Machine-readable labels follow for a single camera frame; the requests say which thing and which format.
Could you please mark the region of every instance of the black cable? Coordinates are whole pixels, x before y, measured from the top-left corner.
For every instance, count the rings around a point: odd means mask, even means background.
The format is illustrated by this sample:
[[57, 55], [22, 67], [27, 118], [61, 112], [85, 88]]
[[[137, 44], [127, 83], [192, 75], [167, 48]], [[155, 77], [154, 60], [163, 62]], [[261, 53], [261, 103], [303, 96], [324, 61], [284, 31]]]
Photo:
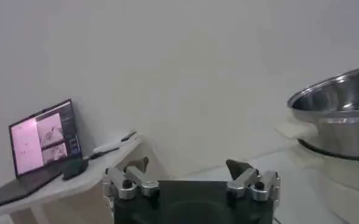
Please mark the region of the black cable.
[[278, 224], [282, 224], [277, 218], [274, 217], [274, 221], [276, 221]]

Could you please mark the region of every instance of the photo on screen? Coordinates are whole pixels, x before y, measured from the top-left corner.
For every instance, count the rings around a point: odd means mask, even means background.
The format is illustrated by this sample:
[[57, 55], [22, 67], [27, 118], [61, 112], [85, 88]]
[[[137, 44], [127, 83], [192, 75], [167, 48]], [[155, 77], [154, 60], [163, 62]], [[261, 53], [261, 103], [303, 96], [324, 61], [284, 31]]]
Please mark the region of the photo on screen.
[[54, 114], [37, 122], [41, 148], [63, 140], [63, 129], [60, 115]]
[[43, 151], [44, 164], [50, 163], [52, 161], [56, 161], [66, 156], [67, 156], [67, 149], [64, 143], [53, 146]]

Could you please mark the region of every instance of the metal bracket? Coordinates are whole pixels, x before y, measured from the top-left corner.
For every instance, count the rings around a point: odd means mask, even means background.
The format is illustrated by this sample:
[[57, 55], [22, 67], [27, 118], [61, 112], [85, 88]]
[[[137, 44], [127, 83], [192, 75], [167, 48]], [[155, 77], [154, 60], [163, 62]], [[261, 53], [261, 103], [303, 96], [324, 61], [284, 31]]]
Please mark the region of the metal bracket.
[[108, 168], [104, 176], [104, 195], [111, 197], [118, 193], [118, 197], [129, 200], [136, 196], [137, 186], [124, 177], [124, 174], [115, 167]]
[[246, 188], [258, 180], [259, 171], [248, 168], [237, 179], [227, 182], [227, 190], [232, 192], [235, 198], [244, 196]]
[[151, 197], [159, 191], [159, 182], [141, 172], [135, 166], [126, 167], [125, 175], [128, 179], [136, 183], [141, 188], [142, 193]]
[[279, 205], [281, 179], [275, 171], [267, 171], [260, 180], [252, 184], [252, 199], [255, 201], [267, 201], [269, 198], [274, 201], [274, 206]]

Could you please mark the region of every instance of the table leg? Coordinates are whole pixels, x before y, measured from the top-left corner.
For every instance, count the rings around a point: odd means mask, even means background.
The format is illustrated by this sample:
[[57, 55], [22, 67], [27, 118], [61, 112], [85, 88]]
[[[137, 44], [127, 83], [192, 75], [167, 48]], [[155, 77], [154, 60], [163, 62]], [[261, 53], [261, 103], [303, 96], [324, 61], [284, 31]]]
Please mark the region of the table leg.
[[37, 224], [50, 224], [42, 205], [36, 205], [31, 207], [33, 215], [37, 221]]

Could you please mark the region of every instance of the pot handle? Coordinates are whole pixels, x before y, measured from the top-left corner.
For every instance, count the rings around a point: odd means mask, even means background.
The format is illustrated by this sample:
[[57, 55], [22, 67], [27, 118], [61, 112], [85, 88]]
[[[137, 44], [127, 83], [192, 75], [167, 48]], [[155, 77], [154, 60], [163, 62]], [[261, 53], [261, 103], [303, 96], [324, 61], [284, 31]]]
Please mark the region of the pot handle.
[[284, 123], [275, 126], [274, 130], [288, 139], [310, 138], [318, 135], [318, 129], [314, 124], [299, 121], [294, 117], [289, 117]]

